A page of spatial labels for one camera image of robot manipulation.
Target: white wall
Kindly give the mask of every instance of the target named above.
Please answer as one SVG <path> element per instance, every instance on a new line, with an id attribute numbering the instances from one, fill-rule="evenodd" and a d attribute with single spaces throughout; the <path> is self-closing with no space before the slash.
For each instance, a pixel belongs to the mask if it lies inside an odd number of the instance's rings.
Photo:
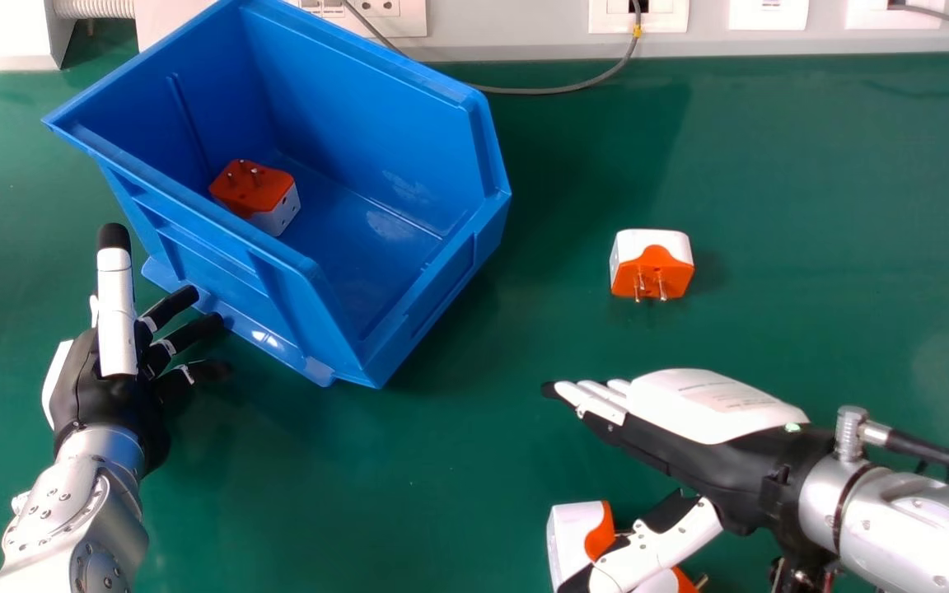
<path id="1" fill-rule="evenodd" d="M 587 0 L 427 0 L 427 5 L 429 37 L 399 42 L 419 60 L 609 58 L 628 41 L 623 35 L 587 33 Z M 727 0 L 690 0 L 688 33 L 644 35 L 638 55 L 949 50 L 949 24 L 939 30 L 845 30 L 844 5 L 846 0 L 811 0 L 806 30 L 729 31 Z"/>

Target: white socket panel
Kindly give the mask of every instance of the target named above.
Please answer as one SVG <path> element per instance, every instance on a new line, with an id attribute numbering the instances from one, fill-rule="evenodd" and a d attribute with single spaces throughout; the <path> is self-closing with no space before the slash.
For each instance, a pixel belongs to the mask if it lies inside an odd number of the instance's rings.
<path id="1" fill-rule="evenodd" d="M 648 33 L 686 33 L 690 0 L 640 0 L 643 30 Z M 588 0 L 588 33 L 632 33 L 636 15 L 629 0 Z"/>
<path id="2" fill-rule="evenodd" d="M 344 7 L 343 0 L 288 1 L 345 30 L 373 37 L 372 31 Z M 385 37 L 427 36 L 427 0 L 350 0 L 350 3 Z"/>
<path id="3" fill-rule="evenodd" d="M 944 10 L 945 0 L 907 0 L 911 7 Z M 844 29 L 939 29 L 941 22 L 917 12 L 889 11 L 888 0 L 848 0 Z"/>
<path id="4" fill-rule="evenodd" d="M 805 30 L 809 0 L 731 0 L 731 30 Z"/>

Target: robot finger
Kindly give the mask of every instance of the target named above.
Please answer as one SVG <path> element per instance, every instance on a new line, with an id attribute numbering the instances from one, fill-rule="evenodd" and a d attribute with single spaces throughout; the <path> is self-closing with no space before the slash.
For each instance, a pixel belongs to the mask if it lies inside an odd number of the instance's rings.
<path id="1" fill-rule="evenodd" d="M 182 352 L 200 340 L 212 337 L 222 331 L 222 316 L 210 314 L 200 316 L 199 319 L 172 331 L 165 338 L 153 342 L 142 356 L 143 374 L 152 379 L 163 372 L 171 364 L 175 354 Z"/>
<path id="2" fill-rule="evenodd" d="M 200 293 L 197 292 L 196 286 L 182 286 L 168 294 L 168 296 L 163 297 L 152 307 L 148 307 L 148 311 L 143 312 L 138 320 L 146 327 L 147 335 L 151 338 L 152 334 L 157 333 L 161 327 L 166 325 L 166 322 L 174 319 L 175 315 L 185 311 L 199 299 Z"/>
<path id="3" fill-rule="evenodd" d="M 199 360 L 180 364 L 165 372 L 152 383 L 153 394 L 165 409 L 165 413 L 180 413 L 192 398 L 192 387 L 197 383 L 218 382 L 229 379 L 233 368 L 221 360 Z"/>

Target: robotic hand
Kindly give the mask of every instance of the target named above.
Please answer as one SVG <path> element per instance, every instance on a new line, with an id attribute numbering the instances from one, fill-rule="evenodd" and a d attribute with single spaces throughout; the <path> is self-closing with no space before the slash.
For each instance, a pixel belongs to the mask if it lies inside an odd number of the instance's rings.
<path id="1" fill-rule="evenodd" d="M 630 383 L 545 383 L 542 391 L 568 403 L 606 443 L 701 495 L 675 492 L 601 549 L 595 521 L 561 521 L 571 506 L 555 507 L 549 560 L 557 593 L 675 593 L 675 583 L 647 587 L 724 530 L 759 528 L 783 550 L 772 593 L 830 593 L 842 567 L 879 591 L 949 593 L 947 448 L 869 421 L 852 406 L 840 409 L 835 431 L 811 427 L 800 409 L 697 369 Z M 874 465 L 866 446 L 919 458 L 919 470 Z M 920 475 L 928 462 L 945 465 L 948 480 Z M 574 559 L 581 554 L 575 538 L 559 537 L 566 530 L 584 535 L 584 566 Z"/>
<path id="2" fill-rule="evenodd" d="M 166 414 L 194 384 L 229 374 L 218 361 L 164 372 L 175 354 L 219 333 L 221 316 L 154 342 L 199 293 L 182 288 L 135 319 L 127 229 L 103 226 L 98 244 L 91 329 L 58 346 L 42 386 L 56 461 L 12 499 L 0 593 L 129 593 L 148 547 L 138 485 L 169 453 Z"/>

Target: blue storage container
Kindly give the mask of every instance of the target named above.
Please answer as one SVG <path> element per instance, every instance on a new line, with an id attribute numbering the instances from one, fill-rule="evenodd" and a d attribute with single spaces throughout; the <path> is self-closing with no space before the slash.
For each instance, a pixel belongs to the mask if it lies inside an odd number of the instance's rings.
<path id="1" fill-rule="evenodd" d="M 381 387 L 500 243 L 478 91 L 279 0 L 226 0 L 45 122 L 93 156 L 166 290 L 319 385 Z M 234 158 L 295 177 L 280 237 L 213 202 Z"/>

